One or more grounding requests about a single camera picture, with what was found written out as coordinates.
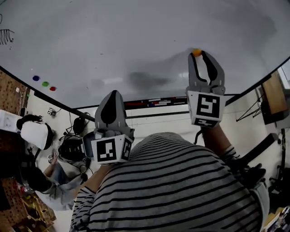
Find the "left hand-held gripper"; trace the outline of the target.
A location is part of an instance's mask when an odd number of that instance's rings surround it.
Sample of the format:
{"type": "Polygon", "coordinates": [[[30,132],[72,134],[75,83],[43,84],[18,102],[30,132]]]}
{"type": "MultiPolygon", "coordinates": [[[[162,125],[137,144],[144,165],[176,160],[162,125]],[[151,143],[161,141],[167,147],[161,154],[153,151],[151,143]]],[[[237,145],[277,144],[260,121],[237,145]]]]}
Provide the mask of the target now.
{"type": "Polygon", "coordinates": [[[120,164],[129,161],[134,129],[126,135],[120,130],[127,127],[126,114],[122,95],[114,90],[100,103],[95,113],[96,129],[108,131],[90,132],[92,158],[98,164],[120,164]]]}

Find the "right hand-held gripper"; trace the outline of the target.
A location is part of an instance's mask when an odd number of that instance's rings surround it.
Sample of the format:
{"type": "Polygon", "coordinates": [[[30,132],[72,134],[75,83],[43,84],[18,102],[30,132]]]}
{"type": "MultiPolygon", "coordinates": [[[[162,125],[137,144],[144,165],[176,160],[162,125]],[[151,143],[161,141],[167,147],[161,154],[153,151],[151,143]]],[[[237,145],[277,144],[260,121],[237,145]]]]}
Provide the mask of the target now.
{"type": "Polygon", "coordinates": [[[207,80],[198,72],[196,58],[193,53],[188,56],[189,86],[186,88],[188,110],[191,124],[201,127],[215,127],[222,120],[226,98],[225,73],[217,60],[202,50],[202,58],[207,67],[207,80]]]}

